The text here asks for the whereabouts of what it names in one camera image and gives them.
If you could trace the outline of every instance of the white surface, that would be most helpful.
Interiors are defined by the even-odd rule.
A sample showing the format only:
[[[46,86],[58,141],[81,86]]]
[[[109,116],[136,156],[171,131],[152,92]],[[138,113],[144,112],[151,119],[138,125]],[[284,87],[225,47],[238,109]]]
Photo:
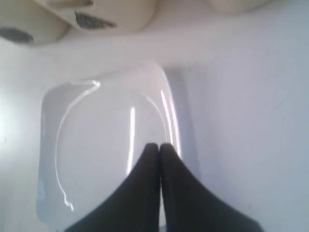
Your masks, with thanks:
[[[171,143],[181,157],[173,112],[166,76],[153,63],[50,90],[41,111],[41,221],[63,231],[84,218],[121,185],[147,143]]]
[[[307,0],[239,16],[166,0],[145,30],[128,36],[72,31],[37,48],[1,41],[0,231],[52,231],[35,213],[44,93],[152,59],[188,95],[202,182],[267,232],[307,232],[308,15]]]

